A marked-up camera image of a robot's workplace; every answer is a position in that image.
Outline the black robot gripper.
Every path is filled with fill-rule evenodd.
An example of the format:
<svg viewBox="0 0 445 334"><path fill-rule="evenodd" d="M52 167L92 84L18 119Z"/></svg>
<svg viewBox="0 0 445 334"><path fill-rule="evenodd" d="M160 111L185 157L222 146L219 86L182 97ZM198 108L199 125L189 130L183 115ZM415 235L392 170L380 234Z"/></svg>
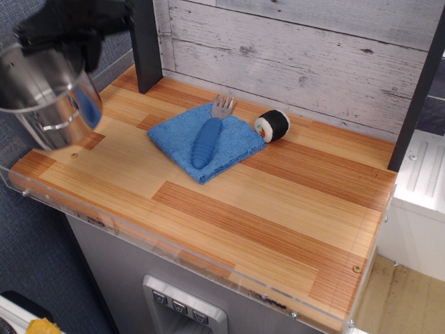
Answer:
<svg viewBox="0 0 445 334"><path fill-rule="evenodd" d="M28 53L76 47L85 71L93 72L99 66L104 38L132 29L133 13L132 1L46 1L13 28L13 35Z"/></svg>

